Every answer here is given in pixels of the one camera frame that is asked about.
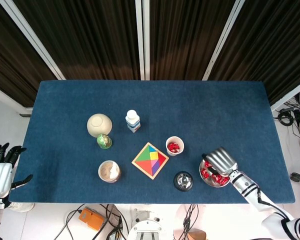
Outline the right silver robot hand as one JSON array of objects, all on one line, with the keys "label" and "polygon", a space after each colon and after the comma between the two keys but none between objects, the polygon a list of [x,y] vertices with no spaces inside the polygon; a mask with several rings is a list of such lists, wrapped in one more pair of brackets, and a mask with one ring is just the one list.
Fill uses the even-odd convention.
[{"label": "right silver robot hand", "polygon": [[219,147],[209,154],[203,154],[203,166],[209,173],[229,177],[230,174],[238,169],[238,163],[223,148]]}]

